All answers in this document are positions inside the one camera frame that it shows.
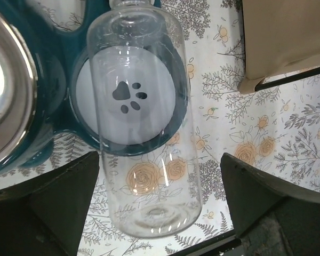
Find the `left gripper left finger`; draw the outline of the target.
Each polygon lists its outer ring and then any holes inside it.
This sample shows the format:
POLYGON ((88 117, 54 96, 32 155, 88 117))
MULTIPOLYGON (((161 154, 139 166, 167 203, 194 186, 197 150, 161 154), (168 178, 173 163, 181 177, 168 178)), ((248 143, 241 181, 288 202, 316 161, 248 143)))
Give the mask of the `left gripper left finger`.
POLYGON ((92 151, 0 189, 0 255, 76 255, 98 174, 92 151))

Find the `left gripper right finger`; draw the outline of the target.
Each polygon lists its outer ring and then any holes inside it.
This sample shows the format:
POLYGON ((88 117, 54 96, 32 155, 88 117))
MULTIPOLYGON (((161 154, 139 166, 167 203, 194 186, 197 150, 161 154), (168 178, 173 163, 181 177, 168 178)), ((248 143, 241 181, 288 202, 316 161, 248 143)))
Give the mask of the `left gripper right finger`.
POLYGON ((245 255, 320 255, 320 193, 225 153, 222 182, 245 255))

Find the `stainless steel bowl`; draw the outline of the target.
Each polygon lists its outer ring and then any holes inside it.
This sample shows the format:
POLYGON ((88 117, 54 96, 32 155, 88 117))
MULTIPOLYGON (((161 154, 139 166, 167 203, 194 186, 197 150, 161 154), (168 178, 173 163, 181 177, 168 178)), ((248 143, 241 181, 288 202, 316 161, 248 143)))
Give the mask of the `stainless steel bowl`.
POLYGON ((33 121, 38 74, 17 27, 0 12, 0 162, 21 145, 33 121))

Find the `teal pet bowl stand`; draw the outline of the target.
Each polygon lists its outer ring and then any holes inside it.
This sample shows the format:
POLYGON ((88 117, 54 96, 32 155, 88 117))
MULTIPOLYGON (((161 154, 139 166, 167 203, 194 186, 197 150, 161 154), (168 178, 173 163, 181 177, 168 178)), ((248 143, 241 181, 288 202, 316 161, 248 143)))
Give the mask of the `teal pet bowl stand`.
POLYGON ((82 25, 64 31, 36 1, 0 1, 0 12, 23 36, 38 74, 33 121, 21 145, 0 162, 0 174, 43 164, 58 133, 76 134, 100 149, 86 38, 90 24, 110 11, 109 3, 87 1, 82 25))

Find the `beige fabric pet tent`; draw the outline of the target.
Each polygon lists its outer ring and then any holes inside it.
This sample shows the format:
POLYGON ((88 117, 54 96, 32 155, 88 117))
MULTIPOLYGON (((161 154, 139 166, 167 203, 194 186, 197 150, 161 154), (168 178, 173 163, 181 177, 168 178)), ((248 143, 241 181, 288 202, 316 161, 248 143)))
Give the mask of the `beige fabric pet tent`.
POLYGON ((320 1, 243 1, 241 94, 320 67, 320 1))

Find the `clear plastic water bottle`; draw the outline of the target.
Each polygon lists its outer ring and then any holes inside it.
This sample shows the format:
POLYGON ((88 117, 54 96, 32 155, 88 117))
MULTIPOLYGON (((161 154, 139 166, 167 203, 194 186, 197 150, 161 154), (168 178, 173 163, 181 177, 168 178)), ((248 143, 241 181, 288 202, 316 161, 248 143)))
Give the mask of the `clear plastic water bottle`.
POLYGON ((202 210, 185 39, 151 1, 110 1, 87 31, 109 214, 137 238, 171 236, 202 210))

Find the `black tent pole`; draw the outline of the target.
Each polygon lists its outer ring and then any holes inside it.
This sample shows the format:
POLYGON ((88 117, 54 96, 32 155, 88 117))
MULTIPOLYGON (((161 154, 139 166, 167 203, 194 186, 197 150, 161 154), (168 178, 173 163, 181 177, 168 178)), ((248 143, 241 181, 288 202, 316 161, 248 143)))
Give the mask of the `black tent pole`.
POLYGON ((289 77, 284 77, 284 78, 281 78, 281 79, 278 79, 278 80, 275 80, 275 81, 271 81, 271 82, 268 82, 268 83, 258 84, 255 87, 254 90, 257 92, 257 91, 269 89, 269 88, 272 88, 272 87, 284 85, 284 84, 287 84, 287 83, 295 82, 295 81, 298 81, 298 80, 301 80, 301 79, 305 79, 305 78, 308 78, 308 77, 316 76, 316 75, 319 75, 319 74, 320 74, 320 67, 317 67, 317 68, 314 68, 314 69, 311 69, 311 70, 308 70, 308 71, 304 71, 302 73, 295 74, 295 75, 292 75, 292 76, 289 76, 289 77))

